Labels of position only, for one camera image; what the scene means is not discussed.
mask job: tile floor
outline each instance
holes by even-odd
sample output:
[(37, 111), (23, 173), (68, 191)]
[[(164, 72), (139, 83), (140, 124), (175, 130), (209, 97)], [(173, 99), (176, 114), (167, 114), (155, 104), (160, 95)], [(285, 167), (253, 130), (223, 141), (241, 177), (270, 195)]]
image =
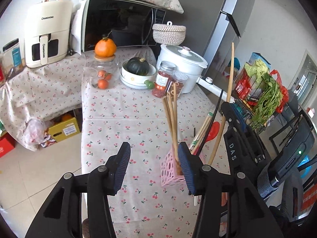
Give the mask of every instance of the tile floor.
[[(1, 214), (18, 238), (29, 225), (56, 182), (66, 172), (81, 174), (81, 134), (33, 152), (20, 144), (0, 158)], [(83, 198), (82, 217), (87, 217)]]

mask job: blue box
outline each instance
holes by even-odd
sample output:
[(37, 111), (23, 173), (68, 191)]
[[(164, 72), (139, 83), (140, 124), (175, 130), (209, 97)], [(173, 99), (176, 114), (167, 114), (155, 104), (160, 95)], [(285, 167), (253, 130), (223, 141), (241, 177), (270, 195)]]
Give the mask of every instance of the blue box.
[(260, 53), (252, 53), (252, 55), (248, 61), (248, 64), (253, 65), (255, 60), (258, 60), (258, 59), (261, 59), (266, 64), (266, 66), (269, 69), (271, 69), (271, 64)]

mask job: glass jar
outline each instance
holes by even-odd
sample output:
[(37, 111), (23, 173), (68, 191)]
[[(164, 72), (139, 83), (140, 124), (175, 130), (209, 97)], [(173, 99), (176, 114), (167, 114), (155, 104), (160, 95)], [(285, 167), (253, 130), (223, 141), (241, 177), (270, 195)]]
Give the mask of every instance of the glass jar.
[(177, 98), (180, 96), (180, 93), (184, 87), (184, 83), (186, 82), (186, 80), (188, 79), (188, 76), (180, 71), (174, 71), (173, 73), (173, 78), (172, 81), (168, 87), (168, 91), (171, 94), (174, 94), (174, 83), (176, 85), (176, 94), (177, 94)]
[(95, 56), (95, 60), (85, 71), (90, 75), (90, 85), (97, 89), (113, 88), (120, 75), (119, 63), (115, 55), (105, 58)]
[(162, 61), (158, 73), (156, 75), (154, 89), (152, 89), (152, 95), (158, 98), (163, 97), (166, 94), (168, 85), (170, 84), (173, 76), (173, 72), (176, 65), (168, 62)]

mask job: pink basket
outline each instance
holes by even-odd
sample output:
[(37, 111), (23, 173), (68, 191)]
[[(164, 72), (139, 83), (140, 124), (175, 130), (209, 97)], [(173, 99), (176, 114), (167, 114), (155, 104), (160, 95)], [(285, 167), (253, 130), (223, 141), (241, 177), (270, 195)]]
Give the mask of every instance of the pink basket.
[(161, 163), (161, 186), (164, 185), (186, 185), (184, 176), (180, 176), (176, 172), (176, 160), (173, 148), (169, 150), (164, 161)]

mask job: red plastic bag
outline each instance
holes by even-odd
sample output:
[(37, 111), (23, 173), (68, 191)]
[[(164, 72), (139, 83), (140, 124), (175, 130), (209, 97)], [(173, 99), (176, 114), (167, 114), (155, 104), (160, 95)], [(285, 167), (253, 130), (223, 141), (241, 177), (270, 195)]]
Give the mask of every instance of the red plastic bag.
[(239, 98), (241, 100), (245, 99), (245, 97), (250, 93), (251, 85), (249, 83), (249, 77), (246, 72), (243, 73), (242, 78), (239, 80), (236, 91), (239, 94)]
[(275, 75), (275, 74), (277, 74), (276, 82), (279, 84), (280, 90), (281, 90), (282, 95), (283, 95), (281, 104), (276, 108), (276, 111), (277, 111), (278, 113), (281, 113), (281, 112), (283, 112), (283, 108), (284, 108), (285, 104), (286, 104), (286, 103), (288, 102), (288, 100), (289, 100), (289, 95), (288, 95), (288, 90), (287, 90), (287, 88), (285, 88), (285, 87), (282, 85), (282, 79), (281, 79), (281, 76), (280, 76), (279, 72), (278, 72), (277, 70), (273, 70), (273, 71), (270, 72), (270, 75), (271, 75), (271, 76), (272, 76), (272, 75)]

